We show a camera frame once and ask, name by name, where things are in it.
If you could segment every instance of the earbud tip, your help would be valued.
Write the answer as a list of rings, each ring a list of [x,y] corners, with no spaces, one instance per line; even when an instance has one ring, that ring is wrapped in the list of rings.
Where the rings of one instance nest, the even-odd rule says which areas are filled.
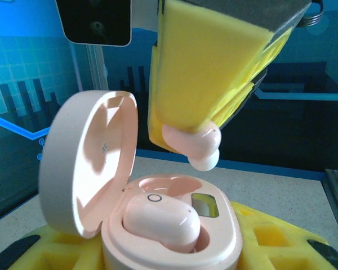
[[[194,169],[201,172],[207,172],[213,169],[219,161],[219,149],[217,149],[211,156],[205,159],[190,159],[188,158],[189,163],[193,166]]]

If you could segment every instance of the pink case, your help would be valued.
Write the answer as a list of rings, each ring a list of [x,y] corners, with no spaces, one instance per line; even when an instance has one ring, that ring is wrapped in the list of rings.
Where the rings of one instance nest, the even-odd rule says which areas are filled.
[[[217,187],[178,174],[151,175],[128,184],[137,130],[131,93],[84,91],[67,100],[52,122],[39,172],[47,223],[86,239],[101,232],[107,269],[235,269],[241,231],[229,200]],[[190,205],[192,194],[215,198],[219,216],[200,216],[196,252],[177,253],[123,228],[127,203],[142,192],[178,197]]]

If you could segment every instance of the grey table surface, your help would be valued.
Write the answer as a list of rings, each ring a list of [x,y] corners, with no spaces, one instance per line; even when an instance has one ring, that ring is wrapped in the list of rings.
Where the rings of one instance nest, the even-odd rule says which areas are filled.
[[[144,157],[136,158],[131,180],[158,173],[187,174],[209,181],[231,201],[321,235],[338,250],[338,225],[320,181],[223,168],[198,172],[186,163]],[[0,252],[44,225],[36,196],[0,220]]]

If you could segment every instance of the yellow foam holder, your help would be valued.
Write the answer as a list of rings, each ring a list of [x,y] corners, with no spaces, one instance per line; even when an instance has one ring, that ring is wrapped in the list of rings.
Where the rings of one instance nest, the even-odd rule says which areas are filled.
[[[308,239],[322,237],[231,201],[243,236],[237,270],[335,270]],[[90,240],[56,232],[49,226],[26,235],[38,240],[9,270],[105,270],[100,234]]]
[[[152,50],[150,140],[172,152],[162,124],[197,132],[222,126],[251,92],[251,80],[279,54],[292,28],[272,42],[268,29],[180,0],[159,1]]]

